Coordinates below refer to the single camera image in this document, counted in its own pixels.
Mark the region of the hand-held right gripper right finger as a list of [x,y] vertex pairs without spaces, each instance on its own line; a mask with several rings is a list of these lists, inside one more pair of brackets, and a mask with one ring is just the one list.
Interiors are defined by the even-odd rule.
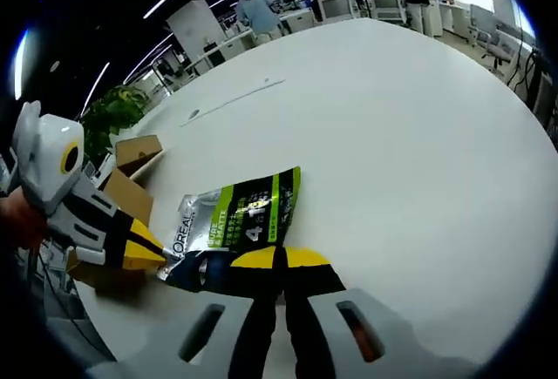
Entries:
[[423,348],[410,323],[348,289],[309,249],[282,250],[280,279],[299,378],[451,378],[453,360]]

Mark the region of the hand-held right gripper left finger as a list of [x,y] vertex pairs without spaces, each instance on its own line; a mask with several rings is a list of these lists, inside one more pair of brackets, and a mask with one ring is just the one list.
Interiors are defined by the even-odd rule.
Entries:
[[91,378],[259,378],[276,325],[276,247],[241,255],[225,294],[200,292],[184,315],[154,328],[146,345]]

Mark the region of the person's left hand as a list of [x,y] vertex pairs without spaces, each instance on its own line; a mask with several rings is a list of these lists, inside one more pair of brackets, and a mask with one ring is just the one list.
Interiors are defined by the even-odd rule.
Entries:
[[1,198],[1,240],[11,247],[35,249],[47,234],[45,217],[16,188]]

